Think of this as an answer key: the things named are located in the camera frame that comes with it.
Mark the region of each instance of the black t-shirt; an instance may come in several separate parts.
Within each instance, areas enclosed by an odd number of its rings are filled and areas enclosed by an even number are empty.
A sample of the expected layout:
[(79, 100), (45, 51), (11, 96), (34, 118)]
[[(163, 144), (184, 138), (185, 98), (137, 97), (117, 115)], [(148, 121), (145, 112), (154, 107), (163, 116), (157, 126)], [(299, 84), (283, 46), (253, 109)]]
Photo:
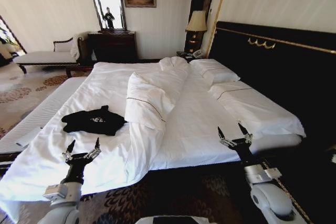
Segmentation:
[(112, 13), (106, 13), (104, 18), (107, 20), (107, 21), (112, 21), (114, 19), (114, 16), (112, 15)]
[(108, 111), (108, 108), (105, 105), (98, 110), (79, 111), (66, 115), (62, 118), (62, 122), (67, 123), (63, 130), (68, 133), (86, 131), (114, 136), (126, 121), (122, 116)]

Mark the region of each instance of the bed frame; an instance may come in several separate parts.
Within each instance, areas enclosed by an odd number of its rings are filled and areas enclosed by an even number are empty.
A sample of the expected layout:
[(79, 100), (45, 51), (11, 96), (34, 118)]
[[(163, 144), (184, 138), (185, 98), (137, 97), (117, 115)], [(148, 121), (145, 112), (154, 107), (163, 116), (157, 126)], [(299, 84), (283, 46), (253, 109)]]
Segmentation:
[(300, 148), (316, 152), (336, 143), (335, 43), (332, 33), (217, 22), (209, 58), (295, 114), (307, 134)]

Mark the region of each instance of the wooden dresser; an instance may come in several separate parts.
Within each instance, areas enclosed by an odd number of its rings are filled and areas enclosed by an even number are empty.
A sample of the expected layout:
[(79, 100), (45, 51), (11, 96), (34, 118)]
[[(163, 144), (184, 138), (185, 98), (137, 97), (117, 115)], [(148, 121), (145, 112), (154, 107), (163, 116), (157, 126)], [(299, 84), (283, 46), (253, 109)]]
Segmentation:
[(89, 45), (97, 61), (115, 63), (137, 62), (134, 31), (103, 31), (89, 33)]

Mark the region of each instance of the table lamp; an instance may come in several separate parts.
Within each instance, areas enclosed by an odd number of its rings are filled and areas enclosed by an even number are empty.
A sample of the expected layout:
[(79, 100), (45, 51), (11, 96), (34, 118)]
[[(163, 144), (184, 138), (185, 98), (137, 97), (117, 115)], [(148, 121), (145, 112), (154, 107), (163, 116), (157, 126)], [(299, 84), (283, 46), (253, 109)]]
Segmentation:
[(184, 51), (192, 54), (201, 48), (203, 33), (206, 31), (205, 11), (195, 10), (187, 25), (186, 31), (189, 31), (186, 36), (187, 43)]

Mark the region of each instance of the carpet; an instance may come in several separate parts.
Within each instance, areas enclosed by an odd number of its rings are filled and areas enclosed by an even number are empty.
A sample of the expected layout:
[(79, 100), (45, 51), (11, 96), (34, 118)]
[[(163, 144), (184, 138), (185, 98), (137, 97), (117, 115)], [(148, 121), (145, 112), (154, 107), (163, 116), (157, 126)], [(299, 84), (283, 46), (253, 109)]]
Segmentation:
[(26, 68), (26, 74), (13, 62), (0, 68), (0, 139), (67, 79), (64, 67)]
[[(243, 216), (244, 211), (232, 201), (226, 182), (230, 173), (224, 169), (202, 170), (206, 167), (153, 171), (134, 185), (83, 196), (79, 204), (80, 223), (131, 224), (156, 215), (201, 216), (215, 223), (265, 223), (262, 216)], [(258, 214), (249, 193), (244, 202), (246, 210)], [(47, 202), (25, 202), (19, 224), (35, 224), (49, 210)], [(2, 224), (9, 223), (6, 218)]]

